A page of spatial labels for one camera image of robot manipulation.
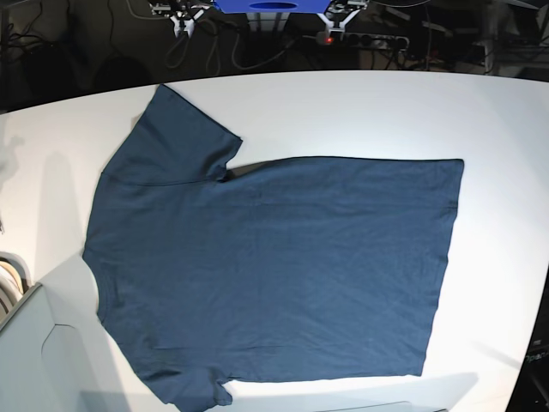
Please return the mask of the dark blue T-shirt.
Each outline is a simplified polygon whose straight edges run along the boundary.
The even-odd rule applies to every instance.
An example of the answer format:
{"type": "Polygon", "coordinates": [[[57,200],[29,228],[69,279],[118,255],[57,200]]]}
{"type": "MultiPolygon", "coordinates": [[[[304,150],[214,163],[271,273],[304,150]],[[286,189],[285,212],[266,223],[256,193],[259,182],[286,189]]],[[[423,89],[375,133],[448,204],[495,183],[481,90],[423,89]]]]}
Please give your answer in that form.
{"type": "Polygon", "coordinates": [[[97,314],[164,403],[257,383],[419,376],[464,163],[226,167],[241,139],[167,86],[100,175],[83,260],[97,314]]]}

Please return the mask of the black power strip red light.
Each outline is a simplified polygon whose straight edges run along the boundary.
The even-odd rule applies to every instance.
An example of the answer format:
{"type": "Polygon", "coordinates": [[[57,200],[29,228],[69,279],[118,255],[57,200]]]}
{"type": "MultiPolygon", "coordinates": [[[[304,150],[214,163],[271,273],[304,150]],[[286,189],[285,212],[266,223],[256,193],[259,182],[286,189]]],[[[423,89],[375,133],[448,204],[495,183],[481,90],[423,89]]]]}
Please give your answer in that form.
{"type": "Polygon", "coordinates": [[[319,45],[349,47],[374,51],[406,51],[409,39],[400,35],[318,32],[315,40],[319,45]]]}

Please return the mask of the blue box with oval hole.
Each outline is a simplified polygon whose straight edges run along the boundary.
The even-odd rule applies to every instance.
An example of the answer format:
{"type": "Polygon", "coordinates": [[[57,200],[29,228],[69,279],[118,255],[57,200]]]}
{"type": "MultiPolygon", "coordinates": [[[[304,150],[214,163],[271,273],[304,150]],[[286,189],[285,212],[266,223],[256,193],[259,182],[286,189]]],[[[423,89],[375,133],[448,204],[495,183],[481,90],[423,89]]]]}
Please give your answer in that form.
{"type": "Polygon", "coordinates": [[[239,13],[323,13],[330,0],[217,0],[215,4],[226,14],[239,13]]]}

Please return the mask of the grey plastic bin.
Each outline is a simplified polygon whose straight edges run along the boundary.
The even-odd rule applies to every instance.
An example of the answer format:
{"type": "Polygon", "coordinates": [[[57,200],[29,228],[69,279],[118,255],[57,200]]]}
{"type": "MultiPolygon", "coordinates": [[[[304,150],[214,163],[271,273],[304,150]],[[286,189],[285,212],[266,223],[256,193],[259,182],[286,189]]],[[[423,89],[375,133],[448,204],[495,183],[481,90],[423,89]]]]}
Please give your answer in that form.
{"type": "Polygon", "coordinates": [[[42,277],[1,323],[3,411],[128,411],[97,285],[75,254],[42,277]]]}

